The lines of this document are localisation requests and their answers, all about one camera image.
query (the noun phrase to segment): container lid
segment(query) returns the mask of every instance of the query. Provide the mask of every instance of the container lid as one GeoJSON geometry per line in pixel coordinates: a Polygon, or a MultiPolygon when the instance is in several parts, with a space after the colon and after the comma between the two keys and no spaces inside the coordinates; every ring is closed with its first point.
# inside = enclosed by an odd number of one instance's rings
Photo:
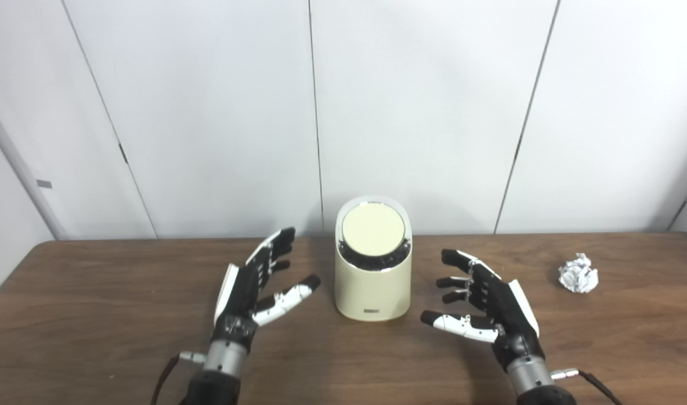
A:
{"type": "Polygon", "coordinates": [[[356,205],[343,218],[343,240],[365,256],[383,256],[400,246],[405,236],[403,218],[379,202],[356,205]]]}

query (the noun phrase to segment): robotic hand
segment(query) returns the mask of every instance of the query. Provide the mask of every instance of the robotic hand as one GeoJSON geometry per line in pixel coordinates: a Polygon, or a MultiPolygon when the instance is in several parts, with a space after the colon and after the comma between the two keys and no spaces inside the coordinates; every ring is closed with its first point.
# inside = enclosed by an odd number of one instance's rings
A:
{"type": "Polygon", "coordinates": [[[436,281],[439,288],[456,288],[443,296],[443,302],[464,300],[486,315],[461,316],[424,310],[421,321],[464,338],[492,344],[496,360],[507,372],[518,395],[517,405],[575,405],[573,395],[554,383],[546,367],[546,356],[538,341],[538,322],[518,280],[503,282],[484,262],[462,251],[443,249],[441,260],[469,275],[436,281]]]}
{"type": "Polygon", "coordinates": [[[282,229],[264,240],[242,267],[228,265],[214,313],[214,331],[208,354],[182,352],[169,362],[156,387],[155,405],[163,380],[179,358],[203,364],[188,385],[181,405],[235,405],[240,376],[258,326],[280,318],[307,298],[321,283],[315,275],[282,292],[258,299],[274,272],[291,263],[279,259],[292,251],[294,228],[282,229]]]}

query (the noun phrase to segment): black cable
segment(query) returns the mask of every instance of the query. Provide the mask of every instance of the black cable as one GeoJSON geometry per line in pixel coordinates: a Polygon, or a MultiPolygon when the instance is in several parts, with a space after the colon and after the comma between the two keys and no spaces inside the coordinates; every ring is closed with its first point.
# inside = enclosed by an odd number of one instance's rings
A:
{"type": "Polygon", "coordinates": [[[156,389],[153,391],[153,397],[151,398],[151,405],[156,405],[156,402],[158,401],[158,394],[160,394],[160,392],[161,392],[161,387],[163,387],[163,383],[165,382],[165,379],[168,378],[168,375],[170,374],[171,371],[173,371],[173,367],[175,367],[176,364],[178,364],[178,354],[171,357],[170,361],[168,361],[168,364],[165,365],[163,372],[161,372],[160,377],[158,377],[158,384],[156,384],[156,389]]]}
{"type": "Polygon", "coordinates": [[[608,389],[605,385],[603,385],[603,382],[600,382],[600,380],[596,379],[596,377],[593,377],[593,374],[588,374],[588,372],[585,371],[578,371],[578,374],[581,377],[584,377],[590,384],[592,384],[594,387],[596,387],[600,392],[603,393],[603,395],[606,395],[610,400],[613,401],[616,405],[623,405],[618,398],[616,398],[615,395],[613,395],[613,392],[611,392],[610,389],[608,389]]]}

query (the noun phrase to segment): wooden table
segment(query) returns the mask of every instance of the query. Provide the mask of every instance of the wooden table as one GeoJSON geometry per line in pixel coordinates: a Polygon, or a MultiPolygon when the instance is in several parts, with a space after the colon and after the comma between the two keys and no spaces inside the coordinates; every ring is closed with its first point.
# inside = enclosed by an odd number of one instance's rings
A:
{"type": "MultiPolygon", "coordinates": [[[[0,403],[141,404],[168,357],[205,351],[228,262],[258,239],[48,242],[0,289],[0,403]]],[[[402,318],[351,321],[333,302],[333,241],[299,238],[294,266],[266,291],[315,273],[323,285],[261,328],[243,376],[242,405],[512,404],[487,344],[423,325],[448,308],[435,288],[456,274],[453,247],[518,278],[541,326],[550,369],[593,372],[626,404],[687,403],[687,234],[416,236],[412,305],[402,318]],[[600,271],[587,295],[556,281],[583,251],[600,271]]],[[[182,398],[196,366],[179,364],[159,403],[182,398]]],[[[609,403],[582,379],[562,382],[579,404],[609,403]]]]}

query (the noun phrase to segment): crumpled paper ball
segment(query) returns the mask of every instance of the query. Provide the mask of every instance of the crumpled paper ball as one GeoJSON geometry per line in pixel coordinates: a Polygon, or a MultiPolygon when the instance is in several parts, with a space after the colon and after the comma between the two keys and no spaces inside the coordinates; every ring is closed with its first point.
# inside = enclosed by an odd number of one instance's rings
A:
{"type": "Polygon", "coordinates": [[[591,269],[591,259],[584,253],[577,253],[577,259],[559,267],[559,282],[574,293],[589,293],[598,285],[598,270],[591,269]]]}

